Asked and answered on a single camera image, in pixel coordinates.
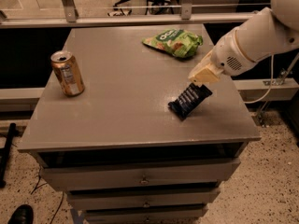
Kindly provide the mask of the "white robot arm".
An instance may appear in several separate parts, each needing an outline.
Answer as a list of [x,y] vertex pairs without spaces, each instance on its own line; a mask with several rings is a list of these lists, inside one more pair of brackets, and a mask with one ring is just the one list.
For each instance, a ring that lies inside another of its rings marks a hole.
[[299,48],[299,0],[271,0],[250,19],[224,35],[189,73],[194,84],[238,76],[258,62]]

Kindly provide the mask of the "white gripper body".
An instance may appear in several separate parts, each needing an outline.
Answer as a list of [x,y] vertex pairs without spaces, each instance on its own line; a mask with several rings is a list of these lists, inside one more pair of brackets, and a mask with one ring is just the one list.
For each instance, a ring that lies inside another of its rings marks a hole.
[[234,77],[252,69],[257,63],[247,58],[238,45],[237,29],[224,35],[214,46],[211,61],[223,70],[225,75]]

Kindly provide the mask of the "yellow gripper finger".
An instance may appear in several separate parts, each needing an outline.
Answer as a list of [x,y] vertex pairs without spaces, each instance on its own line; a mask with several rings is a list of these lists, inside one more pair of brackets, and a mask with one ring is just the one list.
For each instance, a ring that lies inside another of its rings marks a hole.
[[211,62],[212,51],[210,51],[199,64],[189,73],[188,78],[212,78]]
[[223,70],[215,66],[194,68],[190,72],[190,82],[196,85],[218,82],[222,73]]

